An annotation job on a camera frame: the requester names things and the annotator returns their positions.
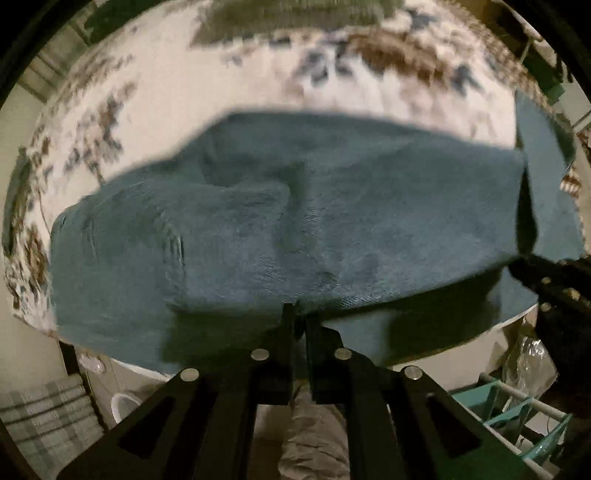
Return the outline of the teal and white drying rack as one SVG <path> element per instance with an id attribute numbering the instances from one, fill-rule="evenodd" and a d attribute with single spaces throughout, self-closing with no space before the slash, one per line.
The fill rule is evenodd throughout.
<path id="1" fill-rule="evenodd" d="M 553 479 L 556 473 L 545 465 L 562 445 L 573 419 L 549 404 L 482 373 L 478 383 L 452 394 L 510 451 L 521 458 L 539 479 Z"/>

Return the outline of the blue denim jeans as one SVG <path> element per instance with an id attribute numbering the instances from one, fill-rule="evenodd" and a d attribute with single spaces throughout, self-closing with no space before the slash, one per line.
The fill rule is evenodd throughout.
<path id="1" fill-rule="evenodd" d="M 573 137 L 529 99 L 516 108 L 513 148 L 346 115 L 228 115 L 55 220 L 59 334 L 168 374 L 235 362 L 287 303 L 383 365 L 467 342 L 532 304 L 511 262 L 583 249 L 560 187 Z"/>

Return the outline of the dark green folded blanket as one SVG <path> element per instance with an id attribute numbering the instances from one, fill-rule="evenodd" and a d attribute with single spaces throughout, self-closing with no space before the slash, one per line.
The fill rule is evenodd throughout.
<path id="1" fill-rule="evenodd" d="M 373 25 L 393 16 L 402 5 L 394 0 L 214 1 L 192 42 L 209 45 L 276 30 Z"/>

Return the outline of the floral fleece bed blanket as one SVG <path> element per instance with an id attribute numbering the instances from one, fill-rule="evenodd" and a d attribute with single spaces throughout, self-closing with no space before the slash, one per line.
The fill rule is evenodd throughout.
<path id="1" fill-rule="evenodd" d="M 56 333 L 48 257 L 58 215 L 224 113 L 358 114 L 511 147 L 527 99 L 559 139 L 573 139 L 525 67 L 455 1 L 401 1 L 373 25 L 194 45 L 212 2 L 166 1 L 127 21 L 73 64 L 42 108 L 5 200 L 4 278 L 20 322 Z"/>

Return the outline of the white round bucket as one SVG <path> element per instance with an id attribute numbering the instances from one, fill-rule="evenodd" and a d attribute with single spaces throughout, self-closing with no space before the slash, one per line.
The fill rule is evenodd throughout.
<path id="1" fill-rule="evenodd" d="M 110 409 L 116 424 L 129 416 L 142 403 L 142 400 L 132 392 L 117 392 L 110 400 Z"/>

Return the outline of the plaid grey cloth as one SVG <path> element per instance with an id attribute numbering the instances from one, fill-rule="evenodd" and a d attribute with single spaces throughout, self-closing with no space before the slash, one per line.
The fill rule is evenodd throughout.
<path id="1" fill-rule="evenodd" d="M 1 421 L 42 479 L 58 473 L 104 434 L 80 375 L 1 395 Z"/>

